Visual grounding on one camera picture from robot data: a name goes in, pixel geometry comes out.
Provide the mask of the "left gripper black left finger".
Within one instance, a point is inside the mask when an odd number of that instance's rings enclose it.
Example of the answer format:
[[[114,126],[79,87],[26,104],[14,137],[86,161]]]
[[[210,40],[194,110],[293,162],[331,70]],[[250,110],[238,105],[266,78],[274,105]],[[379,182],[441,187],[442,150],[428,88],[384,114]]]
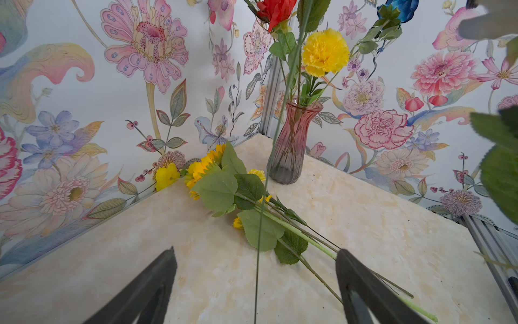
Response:
[[[163,251],[86,323],[163,323],[178,263],[174,248]]]

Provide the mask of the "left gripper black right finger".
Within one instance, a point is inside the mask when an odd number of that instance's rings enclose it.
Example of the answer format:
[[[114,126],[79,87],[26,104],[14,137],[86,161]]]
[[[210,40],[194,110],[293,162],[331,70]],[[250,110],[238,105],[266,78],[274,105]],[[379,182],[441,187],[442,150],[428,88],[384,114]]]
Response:
[[[348,323],[426,323],[349,251],[338,252],[335,269]]]

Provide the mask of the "tall yellow blossom sprig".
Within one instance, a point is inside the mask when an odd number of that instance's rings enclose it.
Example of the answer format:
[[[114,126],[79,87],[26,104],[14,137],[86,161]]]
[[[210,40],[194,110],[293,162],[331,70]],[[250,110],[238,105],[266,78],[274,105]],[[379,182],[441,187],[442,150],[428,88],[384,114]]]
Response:
[[[185,184],[186,184],[184,170],[185,169],[179,170],[177,168],[177,166],[173,163],[170,163],[166,167],[159,168],[156,171],[156,175],[155,175],[156,190],[161,191],[161,190],[171,186],[172,184],[174,184],[175,182],[177,182],[180,179],[184,179]],[[372,272],[373,275],[376,276],[377,279],[379,279],[386,287],[388,287],[388,289],[392,293],[396,294],[398,296],[398,298],[400,298],[408,307],[410,307],[412,310],[414,310],[416,313],[418,313],[419,316],[421,316],[423,319],[425,319],[426,323],[428,321],[434,321],[434,322],[438,321],[438,319],[434,315],[426,312],[424,309],[420,308],[419,306],[415,305],[414,303],[412,303],[409,300],[400,296],[398,293],[394,292],[393,289],[396,288],[396,284],[392,283],[391,281],[389,281],[387,278],[383,277],[382,275],[380,275],[372,270],[370,270],[370,271]]]

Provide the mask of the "large sunflower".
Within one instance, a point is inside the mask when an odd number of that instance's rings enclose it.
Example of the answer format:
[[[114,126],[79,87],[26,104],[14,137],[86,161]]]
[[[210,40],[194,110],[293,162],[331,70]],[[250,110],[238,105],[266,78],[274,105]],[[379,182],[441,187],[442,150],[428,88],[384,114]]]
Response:
[[[253,201],[262,199],[267,189],[256,175],[248,174],[244,162],[230,143],[219,144],[206,157],[184,170],[186,186],[194,200],[201,200],[213,217],[235,214],[235,195],[244,194]]]

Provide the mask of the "yellow carnation flower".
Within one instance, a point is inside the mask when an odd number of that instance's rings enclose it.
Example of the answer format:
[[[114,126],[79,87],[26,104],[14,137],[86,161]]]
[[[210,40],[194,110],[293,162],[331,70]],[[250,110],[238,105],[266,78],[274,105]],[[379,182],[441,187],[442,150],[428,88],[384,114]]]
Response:
[[[248,172],[248,174],[257,176],[264,185],[266,184],[267,179],[265,176],[265,172],[263,170],[252,169]],[[263,196],[264,198],[266,198],[267,205],[279,214],[283,215],[284,217],[290,218],[291,220],[294,220],[302,225],[308,225],[294,210],[286,207],[278,197],[274,198],[268,192],[267,189],[264,190]]]

